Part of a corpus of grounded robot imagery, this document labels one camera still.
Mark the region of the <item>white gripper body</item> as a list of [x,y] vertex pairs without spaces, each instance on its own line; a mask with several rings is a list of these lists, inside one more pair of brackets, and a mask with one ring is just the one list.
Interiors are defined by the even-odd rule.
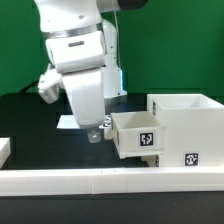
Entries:
[[101,69],[63,74],[62,82],[75,118],[89,122],[91,126],[87,128],[98,127],[105,115]]

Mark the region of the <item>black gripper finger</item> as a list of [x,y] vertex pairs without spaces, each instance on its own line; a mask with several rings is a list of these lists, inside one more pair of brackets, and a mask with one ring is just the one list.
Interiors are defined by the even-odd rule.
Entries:
[[90,143],[98,143],[101,141],[101,134],[99,130],[88,130],[87,136]]

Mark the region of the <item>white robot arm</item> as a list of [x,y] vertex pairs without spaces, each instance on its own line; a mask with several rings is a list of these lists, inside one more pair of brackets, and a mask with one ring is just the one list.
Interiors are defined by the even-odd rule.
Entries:
[[149,0],[34,0],[49,64],[38,92],[53,103],[63,88],[76,123],[91,143],[101,140],[105,100],[123,93],[117,30],[101,14],[143,8]]

